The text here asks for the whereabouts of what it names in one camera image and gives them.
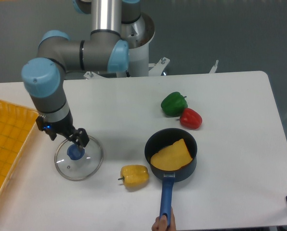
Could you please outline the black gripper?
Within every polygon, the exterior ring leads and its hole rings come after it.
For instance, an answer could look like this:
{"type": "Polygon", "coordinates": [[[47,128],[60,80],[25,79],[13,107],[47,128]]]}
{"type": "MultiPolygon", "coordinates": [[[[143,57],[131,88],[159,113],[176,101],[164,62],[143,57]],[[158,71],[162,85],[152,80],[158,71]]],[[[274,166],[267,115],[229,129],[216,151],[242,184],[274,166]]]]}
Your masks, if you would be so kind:
{"type": "Polygon", "coordinates": [[[37,127],[40,131],[44,131],[53,141],[57,134],[65,137],[68,141],[72,141],[71,150],[82,151],[89,142],[89,136],[84,128],[75,129],[73,126],[73,117],[68,113],[62,120],[56,122],[47,122],[44,117],[38,116],[36,119],[37,127]]]}

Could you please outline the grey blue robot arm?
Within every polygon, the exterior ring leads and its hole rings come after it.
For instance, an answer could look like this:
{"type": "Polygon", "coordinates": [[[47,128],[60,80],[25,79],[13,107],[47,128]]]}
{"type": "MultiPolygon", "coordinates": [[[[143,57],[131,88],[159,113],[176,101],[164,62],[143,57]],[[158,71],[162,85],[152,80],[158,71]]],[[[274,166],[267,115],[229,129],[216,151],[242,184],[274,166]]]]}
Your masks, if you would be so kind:
{"type": "Polygon", "coordinates": [[[73,126],[73,118],[63,82],[68,72],[124,72],[129,67],[129,44],[122,37],[122,25],[141,17],[138,0],[75,0],[74,8],[91,15],[89,40],[72,41],[61,31],[44,34],[37,57],[28,61],[21,71],[25,89],[39,116],[38,129],[52,140],[64,136],[77,148],[89,142],[83,128],[73,126]]]}

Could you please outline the person's hand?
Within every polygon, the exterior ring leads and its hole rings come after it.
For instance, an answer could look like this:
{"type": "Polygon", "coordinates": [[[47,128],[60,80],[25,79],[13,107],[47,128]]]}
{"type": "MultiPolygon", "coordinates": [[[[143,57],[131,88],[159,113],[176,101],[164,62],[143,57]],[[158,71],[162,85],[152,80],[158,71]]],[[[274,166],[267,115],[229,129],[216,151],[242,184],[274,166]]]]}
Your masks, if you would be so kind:
{"type": "Polygon", "coordinates": [[[176,231],[175,216],[173,213],[173,208],[171,208],[170,214],[170,225],[167,224],[167,217],[163,215],[162,217],[156,217],[156,220],[151,228],[152,231],[176,231]]]}

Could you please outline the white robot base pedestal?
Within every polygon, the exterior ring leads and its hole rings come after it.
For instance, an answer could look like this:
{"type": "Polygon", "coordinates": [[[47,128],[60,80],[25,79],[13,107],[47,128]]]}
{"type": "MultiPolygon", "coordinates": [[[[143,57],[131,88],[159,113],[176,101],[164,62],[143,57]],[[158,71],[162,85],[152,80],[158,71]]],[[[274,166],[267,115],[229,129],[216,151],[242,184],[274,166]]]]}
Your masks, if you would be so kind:
{"type": "Polygon", "coordinates": [[[155,25],[150,16],[141,13],[132,24],[123,24],[121,35],[129,44],[129,68],[125,72],[103,73],[86,72],[85,79],[102,77],[156,77],[165,76],[165,69],[170,59],[162,57],[157,63],[149,62],[149,44],[155,35],[155,25]]]}

